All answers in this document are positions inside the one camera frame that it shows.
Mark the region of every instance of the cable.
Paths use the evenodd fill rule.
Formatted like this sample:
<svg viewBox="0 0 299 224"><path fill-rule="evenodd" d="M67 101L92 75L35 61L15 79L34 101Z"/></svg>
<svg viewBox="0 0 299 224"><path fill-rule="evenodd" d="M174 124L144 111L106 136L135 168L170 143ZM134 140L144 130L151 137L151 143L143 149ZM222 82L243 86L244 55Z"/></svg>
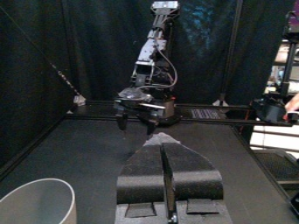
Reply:
<svg viewBox="0 0 299 224"><path fill-rule="evenodd" d="M44 54L43 50L40 49L40 47L34 43L32 39L30 38L28 34L26 33L24 29L22 28L22 26L15 22L14 18L10 16L10 14L7 13L6 9L3 8L3 6L0 5L0 10L3 11L3 13L7 15L7 17L10 18L10 20L12 21L15 27L18 28L19 32L23 34L26 40L31 43L31 45L34 46L34 48L38 50L38 52L42 54L44 60L47 61L47 63L51 65L52 69L55 70L55 72L58 73L58 75L60 76L60 78L64 80L64 82L67 83L67 85L70 86L71 90L75 92L75 95L80 95L79 90L72 86L70 80L67 79L66 75L63 74L63 72L58 69L58 67L52 64L50 58L47 57L47 55Z"/></svg>
<svg viewBox="0 0 299 224"><path fill-rule="evenodd" d="M167 59L167 57L166 57L164 54L162 53L162 51L160 51L160 49L159 49L159 44L158 44L158 41L156 41L156 40L158 40L158 38L154 38L155 49L156 49L156 51L162 54L163 58L166 59L166 61L168 62L168 64L170 64L171 67L172 67L172 70L174 70L174 81L172 81L172 84L168 85L168 86L156 84L155 86L142 86L142 87L139 87L138 89L142 89L142 88L156 88L156 86L159 86L160 88L171 88L171 87L176 84L176 81L178 81L178 72L176 72L174 63Z"/></svg>

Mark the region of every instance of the white cylinder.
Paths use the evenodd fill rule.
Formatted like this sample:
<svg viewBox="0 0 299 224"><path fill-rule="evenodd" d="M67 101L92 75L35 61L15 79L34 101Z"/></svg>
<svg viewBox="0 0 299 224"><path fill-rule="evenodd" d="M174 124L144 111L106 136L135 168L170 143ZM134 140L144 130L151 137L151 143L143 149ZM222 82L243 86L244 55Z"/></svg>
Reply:
<svg viewBox="0 0 299 224"><path fill-rule="evenodd" d="M75 192L56 178L20 186L0 200L2 224L76 224Z"/></svg>

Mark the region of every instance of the black curtain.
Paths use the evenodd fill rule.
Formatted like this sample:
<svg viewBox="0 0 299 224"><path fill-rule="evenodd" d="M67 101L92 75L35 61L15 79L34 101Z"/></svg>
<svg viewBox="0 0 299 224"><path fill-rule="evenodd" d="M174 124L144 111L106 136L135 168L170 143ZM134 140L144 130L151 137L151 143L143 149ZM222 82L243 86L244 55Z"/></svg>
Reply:
<svg viewBox="0 0 299 224"><path fill-rule="evenodd" d="M0 6L2 166L62 119L74 93L15 25L71 77L60 1L3 1Z"/></svg>
<svg viewBox="0 0 299 224"><path fill-rule="evenodd" d="M112 100L127 86L154 18L152 0L72 0L79 85L91 100ZM220 95L236 0L186 0L176 21L172 63L178 102L212 103ZM295 0L244 0L227 102L260 97Z"/></svg>
<svg viewBox="0 0 299 224"><path fill-rule="evenodd" d="M152 2L14 0L0 6L83 95L90 100L112 100L130 84L154 22ZM178 102L212 103L220 94L236 1L180 3L172 43L179 72L175 94ZM231 104L248 104L263 93L294 3L244 0L228 82ZM0 28L3 165L63 117L74 93L2 10Z"/></svg>

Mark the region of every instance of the black table surface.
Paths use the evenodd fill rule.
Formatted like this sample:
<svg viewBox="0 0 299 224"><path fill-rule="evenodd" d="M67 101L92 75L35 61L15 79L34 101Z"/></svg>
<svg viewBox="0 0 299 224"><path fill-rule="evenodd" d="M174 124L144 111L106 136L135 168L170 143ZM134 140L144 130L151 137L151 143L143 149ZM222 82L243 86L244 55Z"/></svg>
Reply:
<svg viewBox="0 0 299 224"><path fill-rule="evenodd" d="M298 223L286 196L230 126L179 123L159 132L198 151L219 170L235 224ZM76 193L79 224L114 223L118 174L146 140L140 122L128 124L124 136L114 121L64 120L0 183L0 198L36 179L63 179Z"/></svg>

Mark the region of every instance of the robotic arm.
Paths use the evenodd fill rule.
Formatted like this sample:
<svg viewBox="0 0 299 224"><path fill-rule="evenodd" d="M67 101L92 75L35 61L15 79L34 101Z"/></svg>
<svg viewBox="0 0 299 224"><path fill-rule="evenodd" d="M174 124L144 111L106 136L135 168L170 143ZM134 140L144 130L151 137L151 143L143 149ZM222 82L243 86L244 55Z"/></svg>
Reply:
<svg viewBox="0 0 299 224"><path fill-rule="evenodd" d="M172 89L178 73L171 55L174 20L180 14L178 1L154 2L154 27L148 33L131 76L131 87L115 99L116 121L122 130L127 129L127 116L132 114L147 123L147 135L160 124L179 122L174 114Z"/></svg>

